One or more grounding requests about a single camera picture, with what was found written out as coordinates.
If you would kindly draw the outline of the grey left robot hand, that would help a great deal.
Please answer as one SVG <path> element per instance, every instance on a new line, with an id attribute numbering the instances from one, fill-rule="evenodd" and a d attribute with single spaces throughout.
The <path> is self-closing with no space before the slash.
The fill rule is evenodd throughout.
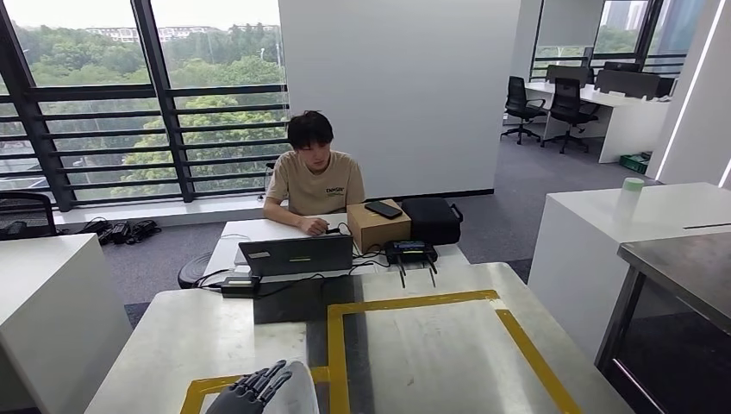
<path id="1" fill-rule="evenodd" d="M 206 414 L 261 414 L 278 390 L 292 377 L 285 371 L 287 360 L 239 377 L 225 386 L 206 410 Z"/>

